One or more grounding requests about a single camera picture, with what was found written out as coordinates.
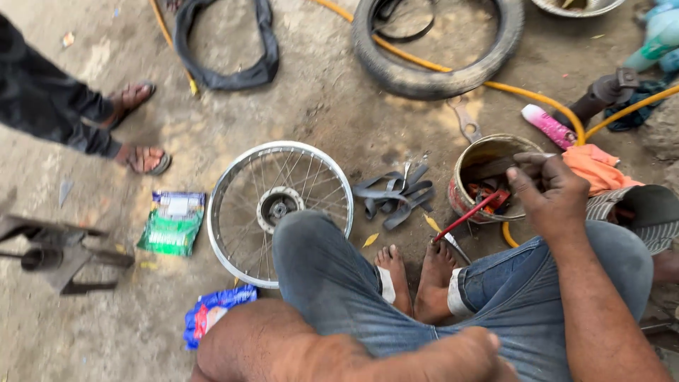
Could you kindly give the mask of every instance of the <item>rubber strip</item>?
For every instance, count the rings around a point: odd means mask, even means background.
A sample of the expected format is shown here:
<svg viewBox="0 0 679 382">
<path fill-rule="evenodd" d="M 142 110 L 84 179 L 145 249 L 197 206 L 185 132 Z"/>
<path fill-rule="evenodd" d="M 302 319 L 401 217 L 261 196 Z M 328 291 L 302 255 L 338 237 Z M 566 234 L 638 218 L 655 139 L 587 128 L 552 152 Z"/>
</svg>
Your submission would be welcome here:
<svg viewBox="0 0 679 382">
<path fill-rule="evenodd" d="M 391 171 L 354 185 L 352 192 L 354 196 L 365 198 L 363 203 L 365 204 L 365 217 L 368 220 L 372 220 L 378 210 L 389 213 L 390 215 L 382 225 L 387 230 L 392 230 L 403 223 L 417 206 L 425 211 L 432 211 L 427 201 L 436 194 L 434 184 L 430 180 L 418 181 L 427 170 L 429 170 L 428 166 L 419 166 L 408 178 L 407 183 L 403 174 Z M 370 188 L 383 179 L 389 179 L 385 190 Z"/>
<path fill-rule="evenodd" d="M 268 0 L 253 0 L 264 53 L 252 67 L 233 74 L 221 75 L 201 66 L 191 55 L 188 38 L 196 14 L 215 1 L 186 0 L 177 12 L 172 40 L 175 51 L 186 69 L 205 87 L 214 90 L 243 90 L 272 82 L 278 71 L 278 42 L 272 29 L 274 15 Z"/>
<path fill-rule="evenodd" d="M 415 41 L 417 39 L 421 39 L 427 33 L 429 33 L 429 31 L 434 27 L 434 22 L 436 21 L 436 3 L 435 3 L 435 0 L 428 0 L 429 1 L 429 8 L 430 8 L 430 11 L 431 11 L 431 21 L 429 22 L 429 24 L 427 24 L 420 31 L 413 33 L 412 35 L 402 36 L 402 37 L 397 37 L 397 36 L 389 35 L 385 32 L 382 32 L 380 30 L 379 26 L 378 27 L 375 26 L 375 20 L 388 22 L 389 18 L 393 15 L 394 11 L 399 6 L 401 1 L 402 0 L 385 0 L 385 1 L 382 1 L 381 4 L 378 5 L 377 10 L 375 11 L 375 18 L 373 19 L 373 32 L 376 35 L 380 36 L 385 41 L 388 41 L 392 44 L 394 44 L 394 43 L 403 44 L 403 43 Z"/>
</svg>

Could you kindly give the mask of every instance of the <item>man's knee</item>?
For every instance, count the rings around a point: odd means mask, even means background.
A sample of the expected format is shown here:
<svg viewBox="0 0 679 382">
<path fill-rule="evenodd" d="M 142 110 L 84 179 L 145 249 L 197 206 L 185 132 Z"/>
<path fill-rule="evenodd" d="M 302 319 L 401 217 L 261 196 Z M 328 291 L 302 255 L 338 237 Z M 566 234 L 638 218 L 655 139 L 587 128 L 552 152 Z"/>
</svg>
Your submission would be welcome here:
<svg viewBox="0 0 679 382">
<path fill-rule="evenodd" d="M 653 280 L 653 259 L 632 231 L 607 222 L 588 220 L 587 238 L 618 293 L 638 319 Z"/>
<path fill-rule="evenodd" d="M 286 215 L 274 231 L 274 257 L 298 254 L 301 249 L 327 240 L 328 234 L 333 231 L 341 234 L 340 229 L 322 212 L 304 210 Z"/>
</svg>

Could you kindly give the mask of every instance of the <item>pink bottle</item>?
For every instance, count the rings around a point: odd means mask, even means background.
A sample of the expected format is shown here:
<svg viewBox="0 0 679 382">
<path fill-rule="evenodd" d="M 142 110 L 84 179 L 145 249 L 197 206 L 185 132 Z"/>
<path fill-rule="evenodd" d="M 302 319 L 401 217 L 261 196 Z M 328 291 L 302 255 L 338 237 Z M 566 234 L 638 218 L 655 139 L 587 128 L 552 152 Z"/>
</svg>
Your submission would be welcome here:
<svg viewBox="0 0 679 382">
<path fill-rule="evenodd" d="M 577 135 L 575 135 L 574 132 L 568 127 L 560 124 L 539 106 L 526 105 L 526 107 L 521 110 L 521 115 L 524 116 L 531 125 L 539 128 L 552 140 L 552 142 L 556 143 L 557 146 L 564 150 L 573 146 L 577 140 Z"/>
</svg>

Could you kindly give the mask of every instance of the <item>green packet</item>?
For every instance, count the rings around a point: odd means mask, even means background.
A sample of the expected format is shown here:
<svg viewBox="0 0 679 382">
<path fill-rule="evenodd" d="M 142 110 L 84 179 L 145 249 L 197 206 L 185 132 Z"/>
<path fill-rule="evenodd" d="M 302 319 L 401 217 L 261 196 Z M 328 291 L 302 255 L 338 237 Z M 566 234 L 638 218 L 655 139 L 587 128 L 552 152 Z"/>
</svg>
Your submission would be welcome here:
<svg viewBox="0 0 679 382">
<path fill-rule="evenodd" d="M 204 212 L 204 193 L 153 191 L 151 212 L 136 247 L 155 254 L 191 256 Z"/>
</svg>

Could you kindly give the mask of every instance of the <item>orange cloth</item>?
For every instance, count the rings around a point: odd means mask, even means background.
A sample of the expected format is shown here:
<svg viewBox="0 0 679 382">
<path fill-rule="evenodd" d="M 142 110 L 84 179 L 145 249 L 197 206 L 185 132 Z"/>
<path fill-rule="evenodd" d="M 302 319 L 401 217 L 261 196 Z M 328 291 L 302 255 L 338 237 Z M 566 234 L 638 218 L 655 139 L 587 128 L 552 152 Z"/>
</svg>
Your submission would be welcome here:
<svg viewBox="0 0 679 382">
<path fill-rule="evenodd" d="M 616 169 L 614 166 L 618 157 L 610 155 L 596 145 L 571 146 L 562 156 L 574 173 L 589 180 L 590 196 L 601 195 L 618 188 L 644 185 Z"/>
</svg>

